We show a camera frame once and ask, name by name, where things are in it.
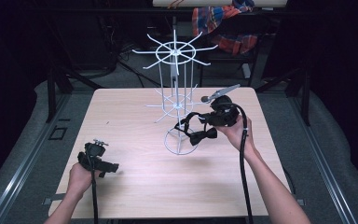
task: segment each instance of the gray carpet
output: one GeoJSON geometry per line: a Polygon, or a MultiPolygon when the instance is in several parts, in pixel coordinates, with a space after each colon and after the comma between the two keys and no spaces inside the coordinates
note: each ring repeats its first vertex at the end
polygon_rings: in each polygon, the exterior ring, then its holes
{"type": "MultiPolygon", "coordinates": [[[[153,58],[142,56],[141,59],[139,55],[134,54],[128,56],[123,56],[127,59],[127,61],[124,61],[126,64],[158,81],[156,70],[142,70],[142,66],[150,65],[154,61],[153,58]]],[[[255,86],[262,83],[259,78],[262,65],[261,63],[257,69],[258,78],[255,79],[255,86]]],[[[93,80],[108,88],[142,87],[135,74],[120,66],[114,73],[93,80]]],[[[146,87],[155,87],[151,82],[144,79],[143,81],[146,87]]],[[[36,88],[38,102],[33,116],[0,171],[0,200],[24,158],[29,156],[30,151],[35,147],[34,144],[43,130],[49,130],[49,132],[46,134],[46,138],[41,141],[40,153],[35,157],[36,160],[31,172],[24,177],[25,181],[20,186],[20,192],[12,195],[13,203],[7,206],[7,213],[1,215],[2,223],[42,223],[48,217],[48,205],[43,205],[42,202],[56,191],[92,95],[92,90],[89,87],[77,80],[72,80],[72,83],[75,90],[70,96],[61,95],[57,92],[59,99],[61,97],[62,110],[51,124],[44,122],[48,112],[46,83],[42,83],[36,88]],[[51,129],[54,127],[66,130],[62,140],[48,140],[52,133],[51,129]]],[[[332,200],[331,192],[315,162],[312,144],[304,130],[302,120],[298,118],[297,99],[286,98],[281,87],[277,87],[269,93],[260,93],[258,98],[282,160],[282,166],[290,175],[289,185],[292,186],[292,191],[296,192],[295,197],[304,200],[303,208],[312,223],[342,223],[342,217],[332,200]]],[[[313,94],[310,99],[310,123],[310,129],[317,138],[320,149],[325,155],[358,223],[358,173],[351,165],[348,143],[322,102],[313,94]]],[[[243,223],[240,218],[122,220],[121,222],[243,223]]],[[[77,219],[73,220],[72,223],[92,223],[92,220],[77,219]]],[[[269,223],[269,219],[267,217],[255,217],[255,223],[269,223]]]]}

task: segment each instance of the black chair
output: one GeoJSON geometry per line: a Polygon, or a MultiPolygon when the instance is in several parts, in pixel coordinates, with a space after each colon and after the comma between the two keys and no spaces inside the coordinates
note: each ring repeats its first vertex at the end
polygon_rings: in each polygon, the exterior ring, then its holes
{"type": "MultiPolygon", "coordinates": [[[[257,61],[257,55],[259,52],[259,43],[263,36],[266,34],[270,26],[270,20],[269,18],[262,16],[262,15],[256,15],[251,13],[243,13],[240,15],[233,16],[228,19],[222,20],[220,25],[206,35],[206,44],[208,47],[210,47],[211,40],[216,35],[243,35],[243,34],[249,34],[249,35],[256,35],[257,41],[255,44],[255,47],[251,50],[249,50],[246,54],[237,54],[233,55],[232,53],[225,52],[219,48],[213,49],[213,50],[206,50],[201,51],[200,54],[200,60],[205,63],[234,63],[239,65],[239,69],[241,69],[242,65],[244,63],[251,64],[250,67],[250,77],[248,80],[248,86],[251,86],[252,84],[252,78],[253,73],[255,70],[255,63],[257,61]]],[[[241,79],[245,80],[245,74],[243,74],[243,77],[225,77],[224,74],[222,74],[219,77],[206,77],[204,75],[204,65],[200,65],[200,81],[199,86],[202,87],[202,80],[203,79],[241,79]]]]}

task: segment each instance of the colorful cloth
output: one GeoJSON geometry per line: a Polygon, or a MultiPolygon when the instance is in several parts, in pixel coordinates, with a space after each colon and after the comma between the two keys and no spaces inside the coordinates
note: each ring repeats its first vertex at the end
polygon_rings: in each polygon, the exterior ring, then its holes
{"type": "MultiPolygon", "coordinates": [[[[207,35],[219,26],[221,21],[242,12],[252,11],[255,3],[252,0],[233,0],[231,6],[196,7],[193,10],[193,35],[207,35]]],[[[217,35],[211,41],[220,49],[233,55],[243,54],[252,49],[257,41],[256,35],[217,35]]]]}

